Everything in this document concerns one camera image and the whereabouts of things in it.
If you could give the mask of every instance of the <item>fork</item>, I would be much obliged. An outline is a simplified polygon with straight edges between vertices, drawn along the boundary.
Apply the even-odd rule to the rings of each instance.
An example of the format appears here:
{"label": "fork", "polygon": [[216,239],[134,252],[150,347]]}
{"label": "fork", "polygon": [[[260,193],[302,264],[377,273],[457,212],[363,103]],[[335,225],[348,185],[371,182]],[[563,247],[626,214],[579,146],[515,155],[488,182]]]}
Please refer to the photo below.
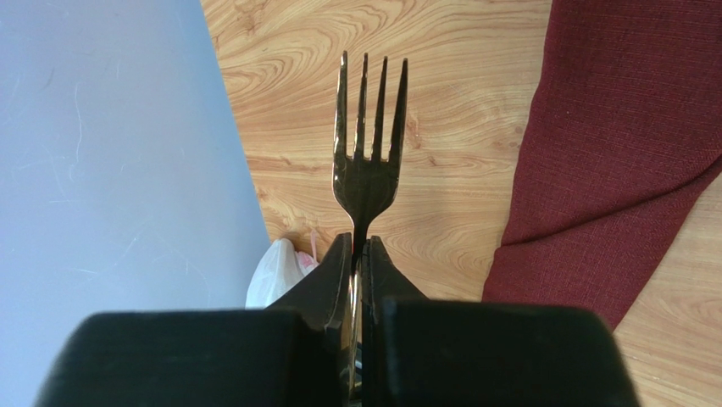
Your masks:
{"label": "fork", "polygon": [[388,209],[396,197],[398,176],[401,169],[403,132],[406,126],[406,99],[408,88],[408,61],[403,60],[401,80],[398,87],[396,111],[394,112],[391,146],[388,160],[381,158],[382,132],[384,125],[384,102],[386,95],[386,67],[388,58],[384,57],[379,86],[379,101],[376,106],[374,123],[374,141],[371,157],[364,157],[364,139],[366,130],[366,83],[368,80],[369,56],[364,54],[364,71],[361,77],[361,93],[358,97],[358,118],[356,120],[356,139],[353,155],[347,154],[347,72],[348,55],[344,51],[338,75],[336,94],[336,131],[334,133],[333,192],[336,201],[346,210],[353,223],[351,279],[349,282],[349,300],[347,318],[342,322],[343,340],[340,349],[340,379],[345,400],[348,401],[355,390],[356,342],[360,323],[361,277],[360,260],[366,243],[366,235],[371,222]]}

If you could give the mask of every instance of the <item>plastic bag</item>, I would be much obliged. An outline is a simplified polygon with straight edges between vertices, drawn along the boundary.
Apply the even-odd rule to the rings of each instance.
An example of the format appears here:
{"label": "plastic bag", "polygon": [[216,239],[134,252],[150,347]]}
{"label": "plastic bag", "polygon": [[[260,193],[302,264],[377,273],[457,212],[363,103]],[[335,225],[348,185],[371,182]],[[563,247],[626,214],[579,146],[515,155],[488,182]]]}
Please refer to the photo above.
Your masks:
{"label": "plastic bag", "polygon": [[278,239],[271,244],[264,257],[258,262],[248,286],[246,308],[265,308],[298,284],[317,265],[315,259],[315,234],[311,234],[314,257],[296,252],[288,239]]}

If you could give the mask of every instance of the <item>maroon fabric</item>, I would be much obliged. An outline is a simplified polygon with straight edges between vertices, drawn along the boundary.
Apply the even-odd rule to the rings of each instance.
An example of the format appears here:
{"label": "maroon fabric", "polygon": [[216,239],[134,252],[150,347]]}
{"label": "maroon fabric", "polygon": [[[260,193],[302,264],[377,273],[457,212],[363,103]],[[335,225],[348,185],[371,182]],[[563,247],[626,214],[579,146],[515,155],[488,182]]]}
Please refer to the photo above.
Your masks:
{"label": "maroon fabric", "polygon": [[483,299],[617,326],[721,153],[721,1],[555,1]]}

